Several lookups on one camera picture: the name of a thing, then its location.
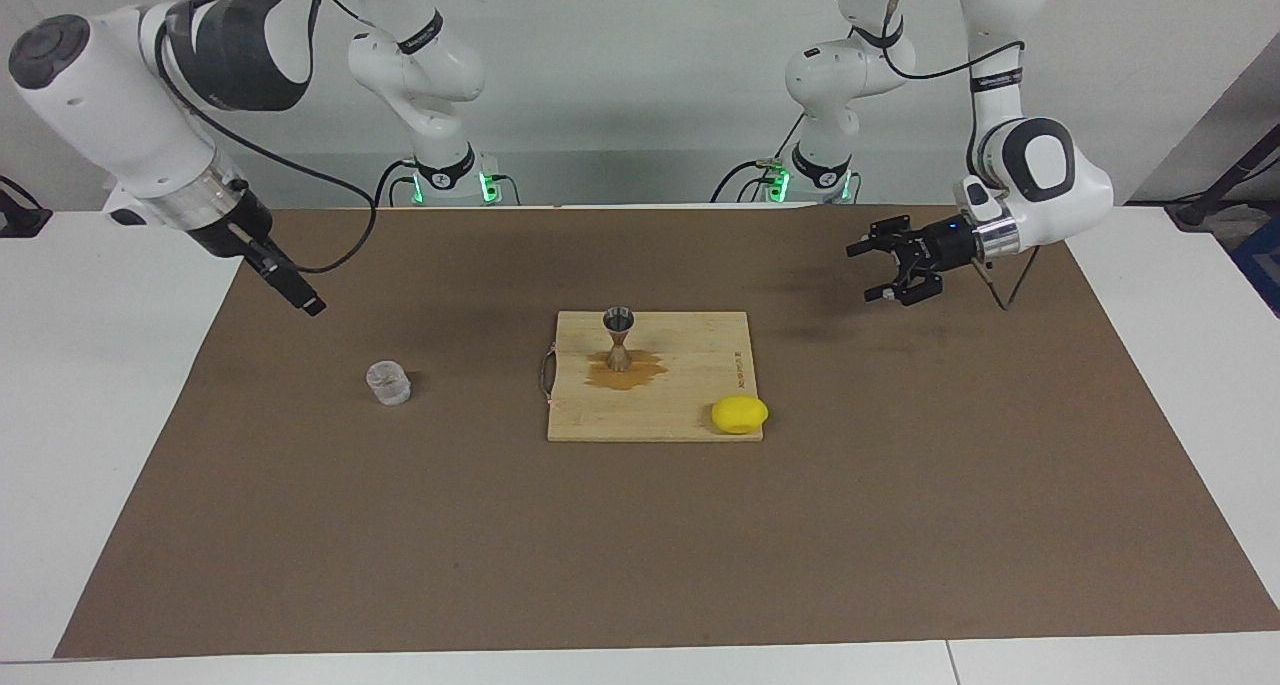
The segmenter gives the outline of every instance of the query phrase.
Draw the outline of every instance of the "brown liquid spill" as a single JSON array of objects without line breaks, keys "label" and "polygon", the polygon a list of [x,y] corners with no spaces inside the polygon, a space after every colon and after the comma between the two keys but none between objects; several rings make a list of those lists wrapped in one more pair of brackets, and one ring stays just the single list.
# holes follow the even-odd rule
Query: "brown liquid spill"
[{"label": "brown liquid spill", "polygon": [[591,364],[586,371],[586,384],[593,385],[593,388],[631,391],[640,385],[648,385],[658,375],[669,371],[662,366],[662,359],[653,352],[627,351],[627,353],[631,356],[631,367],[626,373],[609,370],[608,352],[591,353],[586,359]]}]

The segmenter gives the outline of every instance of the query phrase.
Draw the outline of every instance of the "cutting board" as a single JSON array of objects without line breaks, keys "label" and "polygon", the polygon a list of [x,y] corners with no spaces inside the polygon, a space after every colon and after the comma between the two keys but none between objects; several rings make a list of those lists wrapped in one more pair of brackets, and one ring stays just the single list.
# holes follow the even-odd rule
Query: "cutting board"
[{"label": "cutting board", "polygon": [[632,362],[626,373],[605,365],[612,339],[602,312],[559,312],[548,440],[758,443],[764,438],[763,430],[721,433],[710,416],[721,398],[756,393],[745,312],[636,312],[627,334]]}]

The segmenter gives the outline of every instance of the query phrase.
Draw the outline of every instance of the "table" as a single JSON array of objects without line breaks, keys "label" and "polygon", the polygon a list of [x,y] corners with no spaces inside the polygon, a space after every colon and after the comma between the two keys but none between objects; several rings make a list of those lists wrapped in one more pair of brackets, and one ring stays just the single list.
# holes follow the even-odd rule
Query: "table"
[{"label": "table", "polygon": [[[1070,246],[1276,599],[1280,452],[1267,446],[1280,415],[1267,393],[1280,385],[1280,321],[1211,238],[1178,233],[1158,211],[1116,211]],[[19,544],[0,554],[0,659],[41,661],[173,406],[234,264],[206,257],[172,230],[120,229],[101,215],[76,214],[56,216],[35,242],[0,248],[0,347],[12,359],[0,375],[10,417],[0,451],[0,535]],[[954,682],[956,673],[965,684],[1193,682],[1201,681],[1197,668],[1236,682],[1271,681],[1280,634],[6,665],[0,682],[338,682],[353,673],[704,682],[726,672],[740,682]]]}]

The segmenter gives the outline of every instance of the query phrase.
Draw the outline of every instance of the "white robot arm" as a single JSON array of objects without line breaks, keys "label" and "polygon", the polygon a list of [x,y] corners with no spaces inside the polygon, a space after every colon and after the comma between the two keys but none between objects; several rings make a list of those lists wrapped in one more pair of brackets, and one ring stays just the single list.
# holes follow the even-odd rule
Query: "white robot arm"
[{"label": "white robot arm", "polygon": [[[389,102],[411,102],[397,111],[416,133],[422,166],[465,160],[470,146],[457,117],[444,110],[451,97],[480,92],[475,52],[442,32],[438,14],[426,15],[424,28],[422,12],[431,10],[421,0],[362,1],[379,28],[369,38],[399,41],[387,50],[392,56],[358,73],[361,82],[384,83],[376,92]],[[18,38],[9,74],[55,132],[161,222],[215,256],[243,256],[292,305],[316,315],[325,303],[302,278],[307,270],[273,242],[270,213],[170,97],[165,79],[223,110],[287,110],[311,82],[320,3],[188,0],[96,18],[59,15]],[[425,108],[422,115],[424,108],[412,108],[425,93],[444,110]]]},{"label": "white robot arm", "polygon": [[495,165],[476,155],[453,108],[480,97],[480,56],[447,28],[431,0],[358,1],[376,28],[351,42],[351,73],[407,125],[419,188],[458,205],[492,202]]},{"label": "white robot arm", "polygon": [[815,44],[787,61],[787,92],[804,108],[800,140],[786,154],[791,201],[829,202],[849,179],[858,140],[858,114],[851,101],[886,93],[906,81],[888,64],[914,69],[915,47],[904,33],[901,15],[886,24],[890,0],[840,0],[851,29],[846,38]]},{"label": "white robot arm", "polygon": [[[1065,125],[1023,111],[1021,41],[1046,1],[960,0],[974,108],[969,175],[955,187],[961,215],[919,230],[911,230],[909,216],[896,216],[850,246],[850,257],[883,251],[897,260],[897,278],[869,288],[869,301],[913,305],[942,292],[942,271],[1066,239],[1110,213],[1107,174],[1080,152]],[[840,192],[858,134],[850,100],[932,77],[910,74],[914,50],[899,3],[841,0],[852,37],[791,60],[787,88],[805,108],[800,143],[787,164],[796,174],[795,197],[829,201]]]}]

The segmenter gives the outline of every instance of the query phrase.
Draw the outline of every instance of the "lemon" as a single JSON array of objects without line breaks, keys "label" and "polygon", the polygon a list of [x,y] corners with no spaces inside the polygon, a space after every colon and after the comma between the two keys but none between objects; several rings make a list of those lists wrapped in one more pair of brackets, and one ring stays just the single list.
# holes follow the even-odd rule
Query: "lemon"
[{"label": "lemon", "polygon": [[731,396],[712,406],[712,421],[730,435],[755,433],[768,419],[768,406],[751,396]]}]

